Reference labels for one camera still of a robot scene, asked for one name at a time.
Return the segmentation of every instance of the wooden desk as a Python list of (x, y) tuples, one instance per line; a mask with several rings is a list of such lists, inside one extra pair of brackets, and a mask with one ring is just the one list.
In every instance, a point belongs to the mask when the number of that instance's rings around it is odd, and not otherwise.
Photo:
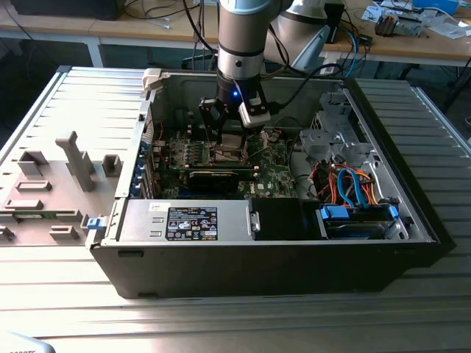
[[(0, 0), (0, 37), (25, 38), (27, 36), (20, 31), (16, 24), (6, 14), (3, 7), (4, 1)], [(171, 4), (169, 0), (144, 0), (145, 7), (150, 8), (156, 4)], [(396, 63), (419, 63), (429, 65), (454, 65), (463, 66), (471, 56), (471, 40), (467, 37), (451, 40), (435, 32), (425, 29), (420, 38), (396, 36), (384, 38), (375, 34), (374, 24), (361, 21), (363, 8), (370, 5), (369, 0), (347, 0), (349, 14), (354, 24), (361, 29), (361, 33), (373, 37), (373, 45), (368, 60), (390, 61)], [(164, 29), (150, 21), (131, 18), (123, 14), (117, 21), (99, 21), (89, 18), (61, 18), (51, 16), (22, 16), (18, 15), (14, 7), (7, 2), (10, 13), (20, 25), (34, 38), (38, 40), (58, 40), (85, 43), (88, 46), (93, 64), (103, 66), (100, 45), (128, 45), (151, 46), (168, 48), (193, 48), (193, 31), (185, 16), (179, 13), (170, 17), (170, 29)], [(183, 6), (177, 4), (173, 7), (155, 10), (153, 15), (165, 15)], [(141, 4), (138, 1), (128, 11), (136, 16), (142, 16)], [(198, 10), (192, 10), (195, 18)], [(205, 8), (205, 34), (210, 43), (217, 43), (216, 8)], [(335, 62), (350, 51), (347, 36), (339, 33), (337, 43), (327, 44), (322, 56), (326, 62)]]

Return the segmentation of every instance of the motherboard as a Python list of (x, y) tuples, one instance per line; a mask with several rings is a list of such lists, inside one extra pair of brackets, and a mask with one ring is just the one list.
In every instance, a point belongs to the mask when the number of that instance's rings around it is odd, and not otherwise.
[(282, 132), (262, 131), (247, 139), (227, 133), (217, 139), (211, 131), (191, 126), (160, 134), (152, 144), (154, 197), (297, 197)]

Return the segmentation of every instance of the green circuit board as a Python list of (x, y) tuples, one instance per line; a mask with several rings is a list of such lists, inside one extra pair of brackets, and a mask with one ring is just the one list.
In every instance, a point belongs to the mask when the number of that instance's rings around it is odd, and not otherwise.
[[(160, 142), (154, 156), (163, 199), (247, 199), (297, 197), (287, 166), (286, 141), (277, 135), (254, 135), (239, 151), (219, 151), (213, 141), (190, 138), (189, 132), (172, 132)], [(192, 193), (187, 178), (192, 171), (221, 171), (240, 178), (235, 193)]]

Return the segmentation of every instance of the robotic arm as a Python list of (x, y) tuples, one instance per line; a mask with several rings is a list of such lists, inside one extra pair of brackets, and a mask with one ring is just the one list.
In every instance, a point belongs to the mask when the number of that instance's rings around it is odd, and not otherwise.
[[(291, 2), (221, 0), (216, 98), (203, 99), (199, 106), (205, 125), (218, 131), (218, 143), (228, 119), (239, 120), (244, 133), (259, 132), (271, 120), (260, 71), (264, 57), (276, 62), (281, 58), (272, 36), (267, 36), (270, 24), (298, 70), (309, 71), (319, 56), (329, 32), (325, 0)], [(212, 107), (219, 114), (216, 120)]]

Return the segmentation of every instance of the warning label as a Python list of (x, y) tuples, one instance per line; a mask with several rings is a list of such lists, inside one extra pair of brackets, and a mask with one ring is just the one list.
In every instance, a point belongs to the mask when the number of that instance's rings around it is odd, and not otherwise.
[(167, 240), (218, 240), (216, 207), (170, 207)]

